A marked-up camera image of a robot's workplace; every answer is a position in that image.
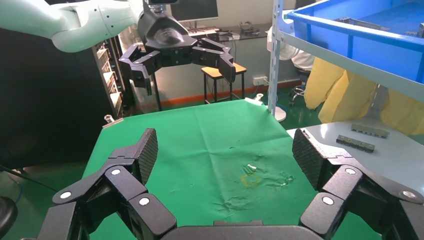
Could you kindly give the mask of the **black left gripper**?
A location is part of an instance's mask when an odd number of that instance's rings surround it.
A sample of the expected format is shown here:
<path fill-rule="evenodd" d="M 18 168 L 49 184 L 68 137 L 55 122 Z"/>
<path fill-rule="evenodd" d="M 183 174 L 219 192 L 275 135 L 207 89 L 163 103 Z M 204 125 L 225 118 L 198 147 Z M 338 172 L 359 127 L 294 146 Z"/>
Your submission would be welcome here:
<path fill-rule="evenodd" d="M 135 87 L 144 88 L 148 96 L 153 94 L 152 75 L 161 67 L 192 62 L 218 69 L 229 83 L 235 81 L 236 67 L 231 49 L 209 38 L 197 41 L 167 11 L 144 11 L 137 30 L 146 51 L 139 44 L 131 45 L 119 58 L 119 66 L 123 76 L 132 80 Z"/>

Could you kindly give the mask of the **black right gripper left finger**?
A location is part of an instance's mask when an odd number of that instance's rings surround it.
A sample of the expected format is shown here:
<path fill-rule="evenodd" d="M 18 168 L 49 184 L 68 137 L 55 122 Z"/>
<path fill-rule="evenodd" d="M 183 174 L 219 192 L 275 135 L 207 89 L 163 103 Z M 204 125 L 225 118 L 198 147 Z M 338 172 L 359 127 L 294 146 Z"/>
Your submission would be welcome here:
<path fill-rule="evenodd" d="M 115 149 L 96 172 L 53 196 L 40 240 L 88 240 L 117 214 L 139 240 L 159 240 L 177 226 L 174 215 L 146 188 L 158 155 L 157 133 L 147 128 L 135 144 Z"/>

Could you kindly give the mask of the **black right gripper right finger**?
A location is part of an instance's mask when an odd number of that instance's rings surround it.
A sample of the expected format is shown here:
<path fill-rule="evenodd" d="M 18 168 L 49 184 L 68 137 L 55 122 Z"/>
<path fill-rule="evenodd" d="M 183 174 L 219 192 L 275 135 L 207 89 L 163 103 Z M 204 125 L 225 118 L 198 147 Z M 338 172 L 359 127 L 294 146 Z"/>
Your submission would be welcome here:
<path fill-rule="evenodd" d="M 317 195 L 299 224 L 331 239 L 347 213 L 360 216 L 384 240 L 424 237 L 424 197 L 366 169 L 345 149 L 316 140 L 305 128 L 295 131 L 293 157 Z"/>

